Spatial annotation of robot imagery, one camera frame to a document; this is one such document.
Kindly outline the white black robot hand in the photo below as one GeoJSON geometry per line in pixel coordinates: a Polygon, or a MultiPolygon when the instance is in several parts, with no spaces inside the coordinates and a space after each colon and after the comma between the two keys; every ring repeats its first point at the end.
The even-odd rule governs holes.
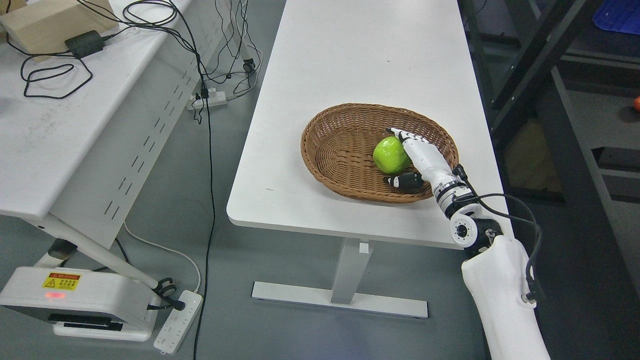
{"type": "Polygon", "coordinates": [[[387,127],[386,131],[400,140],[414,168],[420,173],[422,180],[430,184],[432,192],[436,196],[450,187],[465,186],[452,173],[450,165],[439,149],[425,137],[394,127],[387,127]]]}

